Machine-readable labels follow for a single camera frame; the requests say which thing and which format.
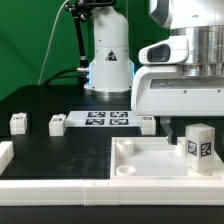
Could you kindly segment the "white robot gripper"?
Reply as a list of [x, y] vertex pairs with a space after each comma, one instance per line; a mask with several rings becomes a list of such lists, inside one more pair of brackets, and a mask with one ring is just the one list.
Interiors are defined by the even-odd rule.
[[224, 76], [184, 77], [179, 66], [143, 66], [133, 79], [131, 109], [161, 116], [168, 143], [176, 145], [170, 117], [224, 116]]

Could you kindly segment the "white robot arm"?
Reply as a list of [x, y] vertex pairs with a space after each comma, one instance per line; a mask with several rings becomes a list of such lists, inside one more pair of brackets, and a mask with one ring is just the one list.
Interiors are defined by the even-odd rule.
[[108, 3], [95, 7], [85, 91], [103, 98], [130, 91], [139, 116], [224, 116], [224, 0], [150, 0], [149, 15], [170, 36], [141, 49], [134, 70], [126, 18]]

